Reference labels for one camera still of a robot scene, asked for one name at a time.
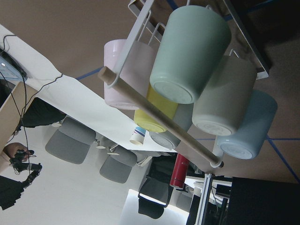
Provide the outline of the light blue cup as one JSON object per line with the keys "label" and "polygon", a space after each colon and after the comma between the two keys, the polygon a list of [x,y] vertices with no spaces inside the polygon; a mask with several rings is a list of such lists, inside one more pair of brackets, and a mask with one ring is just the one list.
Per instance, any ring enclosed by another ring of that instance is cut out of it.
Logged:
{"label": "light blue cup", "polygon": [[217,145],[226,154],[239,159],[258,156],[278,109],[269,94],[254,90],[245,117],[236,133],[218,136]]}

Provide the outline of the aluminium frame post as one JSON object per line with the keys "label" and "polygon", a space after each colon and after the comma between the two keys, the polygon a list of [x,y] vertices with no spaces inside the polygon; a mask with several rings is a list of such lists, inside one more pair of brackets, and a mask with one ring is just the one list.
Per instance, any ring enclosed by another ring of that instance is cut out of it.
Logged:
{"label": "aluminium frame post", "polygon": [[204,183],[203,183],[203,188],[202,188],[202,192],[201,192],[197,217],[196,217],[196,221],[195,221],[196,225],[205,224],[206,210],[207,210],[207,205],[208,205],[209,198],[210,198],[210,191],[211,191],[211,187],[212,187],[213,178],[214,178],[214,174],[211,174],[211,173],[205,174],[205,176],[204,176]]}

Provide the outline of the green cup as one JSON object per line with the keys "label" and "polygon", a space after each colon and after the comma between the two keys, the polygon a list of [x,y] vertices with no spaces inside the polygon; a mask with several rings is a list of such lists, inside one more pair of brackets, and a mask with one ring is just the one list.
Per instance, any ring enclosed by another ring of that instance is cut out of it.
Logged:
{"label": "green cup", "polygon": [[173,102],[194,103],[230,41],[230,28],[216,12],[195,5],[174,10],[150,75],[152,88]]}

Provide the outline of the grey office chair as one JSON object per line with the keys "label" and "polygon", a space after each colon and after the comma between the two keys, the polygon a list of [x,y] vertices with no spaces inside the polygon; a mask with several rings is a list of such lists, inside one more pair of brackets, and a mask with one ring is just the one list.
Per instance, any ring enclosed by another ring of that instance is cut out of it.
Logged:
{"label": "grey office chair", "polygon": [[104,178],[124,184],[132,168],[137,163],[137,155],[122,146],[117,146],[101,166],[99,173]]}
{"label": "grey office chair", "polygon": [[45,150],[64,161],[81,164],[95,139],[96,132],[93,129],[66,117],[46,144]]}

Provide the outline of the yellow cup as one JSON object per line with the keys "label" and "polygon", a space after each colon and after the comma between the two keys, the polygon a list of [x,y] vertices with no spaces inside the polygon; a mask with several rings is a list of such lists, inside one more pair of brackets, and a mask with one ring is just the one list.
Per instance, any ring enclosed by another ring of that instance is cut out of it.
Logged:
{"label": "yellow cup", "polygon": [[149,103],[145,104],[146,107],[135,110],[135,124],[149,132],[165,132],[167,127],[161,123],[161,118],[173,119],[179,104],[157,93],[151,85],[145,98]]}

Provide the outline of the person in black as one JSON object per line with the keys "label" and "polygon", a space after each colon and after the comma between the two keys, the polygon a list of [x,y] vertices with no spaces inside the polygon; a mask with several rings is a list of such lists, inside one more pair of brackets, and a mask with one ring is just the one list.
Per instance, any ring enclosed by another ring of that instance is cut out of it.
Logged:
{"label": "person in black", "polygon": [[29,158],[32,156],[34,156],[34,151],[18,142],[8,144],[1,152],[1,171],[9,166],[12,166],[16,173],[29,171],[27,179],[22,182],[4,176],[0,177],[0,207],[2,210],[14,206],[24,189],[31,185],[33,180],[40,174],[42,165],[30,163]]}

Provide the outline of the paper cup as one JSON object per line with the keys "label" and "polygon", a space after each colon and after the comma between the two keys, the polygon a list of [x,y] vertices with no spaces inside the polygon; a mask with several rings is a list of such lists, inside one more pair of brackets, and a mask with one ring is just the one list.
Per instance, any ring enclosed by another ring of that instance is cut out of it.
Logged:
{"label": "paper cup", "polygon": [[132,144],[143,145],[146,130],[142,127],[136,127],[129,139]]}

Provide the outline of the red bottle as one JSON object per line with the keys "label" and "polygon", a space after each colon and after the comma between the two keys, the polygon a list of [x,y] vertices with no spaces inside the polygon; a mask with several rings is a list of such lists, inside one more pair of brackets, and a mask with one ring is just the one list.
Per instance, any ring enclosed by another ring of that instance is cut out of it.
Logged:
{"label": "red bottle", "polygon": [[171,187],[183,189],[188,171],[188,166],[189,160],[178,153],[173,168],[171,180],[169,183]]}

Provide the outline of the pink cup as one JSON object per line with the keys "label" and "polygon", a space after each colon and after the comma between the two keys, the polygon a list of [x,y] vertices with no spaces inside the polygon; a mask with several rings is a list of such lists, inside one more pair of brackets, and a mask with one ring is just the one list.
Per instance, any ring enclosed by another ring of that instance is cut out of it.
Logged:
{"label": "pink cup", "polygon": [[[126,40],[117,39],[104,45],[104,65],[112,69],[124,47]],[[155,61],[155,51],[149,45],[135,41],[126,59],[120,78],[133,89],[146,97],[150,82],[150,74]],[[113,88],[104,84],[105,103],[122,110],[137,110],[135,103]]]}

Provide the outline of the cream cup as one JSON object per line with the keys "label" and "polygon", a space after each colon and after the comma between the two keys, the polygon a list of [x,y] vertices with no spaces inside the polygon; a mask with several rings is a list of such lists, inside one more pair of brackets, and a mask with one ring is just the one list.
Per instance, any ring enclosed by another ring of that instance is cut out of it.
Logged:
{"label": "cream cup", "polygon": [[212,135],[236,133],[246,113],[256,76],[256,68],[249,61],[224,56],[194,103],[193,124]]}

